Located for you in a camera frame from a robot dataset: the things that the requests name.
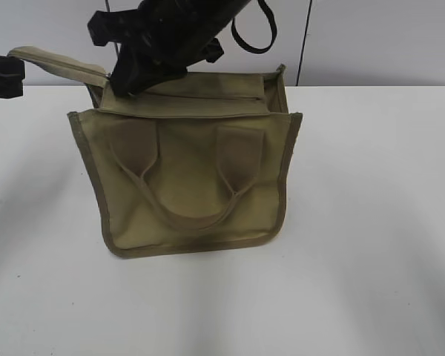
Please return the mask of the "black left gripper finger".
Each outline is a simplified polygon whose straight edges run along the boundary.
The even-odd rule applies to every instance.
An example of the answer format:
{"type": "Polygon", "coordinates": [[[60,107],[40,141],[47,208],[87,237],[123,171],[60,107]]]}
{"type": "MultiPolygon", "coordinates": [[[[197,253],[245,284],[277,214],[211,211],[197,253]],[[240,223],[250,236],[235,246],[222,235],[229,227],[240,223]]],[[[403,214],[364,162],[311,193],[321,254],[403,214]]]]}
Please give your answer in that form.
{"type": "Polygon", "coordinates": [[[0,86],[22,85],[24,62],[11,56],[0,56],[0,86]]]}

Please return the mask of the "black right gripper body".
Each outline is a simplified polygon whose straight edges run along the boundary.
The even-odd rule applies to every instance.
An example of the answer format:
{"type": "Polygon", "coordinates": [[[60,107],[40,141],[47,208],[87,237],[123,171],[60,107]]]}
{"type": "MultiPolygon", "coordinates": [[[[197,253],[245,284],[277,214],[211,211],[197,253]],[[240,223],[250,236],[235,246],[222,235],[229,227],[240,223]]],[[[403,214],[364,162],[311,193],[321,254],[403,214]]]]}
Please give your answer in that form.
{"type": "Polygon", "coordinates": [[[138,8],[97,11],[88,22],[92,42],[109,42],[171,67],[216,62],[224,50],[218,34],[248,4],[240,0],[142,1],[138,8]]]}

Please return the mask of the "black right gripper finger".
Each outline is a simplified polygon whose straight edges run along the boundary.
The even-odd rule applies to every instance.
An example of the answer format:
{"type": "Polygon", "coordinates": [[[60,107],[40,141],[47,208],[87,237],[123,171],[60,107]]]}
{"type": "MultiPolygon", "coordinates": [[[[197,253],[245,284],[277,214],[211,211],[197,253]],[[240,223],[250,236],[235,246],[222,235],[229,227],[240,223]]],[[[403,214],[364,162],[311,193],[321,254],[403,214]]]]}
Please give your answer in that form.
{"type": "Polygon", "coordinates": [[[154,59],[122,44],[109,82],[116,96],[129,96],[144,90],[146,82],[158,75],[159,64],[154,59]]]}
{"type": "Polygon", "coordinates": [[[13,99],[23,96],[22,85],[0,86],[0,99],[13,99]]]}
{"type": "Polygon", "coordinates": [[[140,90],[145,91],[163,82],[184,78],[188,74],[184,68],[147,67],[143,70],[140,90]]]}

